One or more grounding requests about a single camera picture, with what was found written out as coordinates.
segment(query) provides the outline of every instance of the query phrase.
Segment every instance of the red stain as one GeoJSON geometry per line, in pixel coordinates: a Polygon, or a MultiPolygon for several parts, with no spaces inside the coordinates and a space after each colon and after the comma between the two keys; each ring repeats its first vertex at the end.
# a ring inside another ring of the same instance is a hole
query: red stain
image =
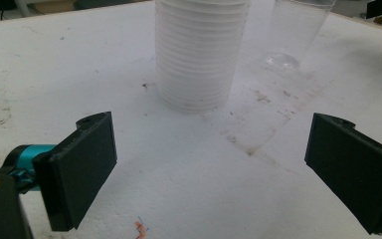
{"type": "Polygon", "coordinates": [[[136,239],[144,239],[145,235],[146,235],[146,232],[147,232],[147,229],[144,227],[144,225],[139,222],[139,221],[136,221],[135,222],[135,226],[137,227],[137,230],[139,232],[139,236],[136,238],[136,239]]]}

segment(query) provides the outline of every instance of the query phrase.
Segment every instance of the teal metal part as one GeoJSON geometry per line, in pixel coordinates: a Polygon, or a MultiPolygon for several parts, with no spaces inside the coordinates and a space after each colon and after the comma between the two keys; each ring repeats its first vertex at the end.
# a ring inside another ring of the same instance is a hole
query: teal metal part
{"type": "MultiPolygon", "coordinates": [[[[17,184],[35,185],[36,172],[33,167],[33,158],[42,152],[52,150],[54,147],[55,145],[49,144],[34,144],[26,147],[19,155],[15,169],[10,173],[10,175],[16,178],[17,184]]],[[[29,190],[38,191],[40,188],[39,186],[34,186],[32,188],[27,187],[27,189],[22,192],[25,193],[29,190]]]]}

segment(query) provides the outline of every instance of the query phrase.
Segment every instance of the plastic cup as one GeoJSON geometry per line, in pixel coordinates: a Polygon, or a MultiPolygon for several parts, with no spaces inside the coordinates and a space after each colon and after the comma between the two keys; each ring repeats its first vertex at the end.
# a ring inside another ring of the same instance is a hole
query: plastic cup
{"type": "Polygon", "coordinates": [[[232,86],[249,0],[156,0],[159,95],[183,112],[224,104],[232,86]]]}
{"type": "Polygon", "coordinates": [[[266,61],[298,67],[336,0],[276,0],[266,43],[266,61]]]}

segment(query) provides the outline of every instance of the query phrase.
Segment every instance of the translucent plastic cup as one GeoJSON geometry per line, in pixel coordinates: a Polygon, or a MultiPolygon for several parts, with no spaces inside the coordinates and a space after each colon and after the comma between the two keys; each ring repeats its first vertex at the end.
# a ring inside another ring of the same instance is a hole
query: translucent plastic cup
{"type": "Polygon", "coordinates": [[[183,112],[224,104],[250,0],[156,0],[159,95],[183,112]]]}
{"type": "Polygon", "coordinates": [[[276,0],[266,43],[266,61],[298,67],[336,0],[276,0]]]}

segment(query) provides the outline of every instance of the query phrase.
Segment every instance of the table surface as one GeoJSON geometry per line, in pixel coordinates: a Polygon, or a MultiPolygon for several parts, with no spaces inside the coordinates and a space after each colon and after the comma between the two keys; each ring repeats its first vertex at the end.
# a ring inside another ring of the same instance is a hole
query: table surface
{"type": "Polygon", "coordinates": [[[112,111],[118,164],[79,230],[52,232],[22,195],[36,238],[376,238],[304,163],[312,114],[382,142],[382,29],[330,15],[296,71],[262,59],[271,3],[251,8],[227,104],[187,115],[155,90],[154,3],[0,23],[0,165],[112,111]]]}

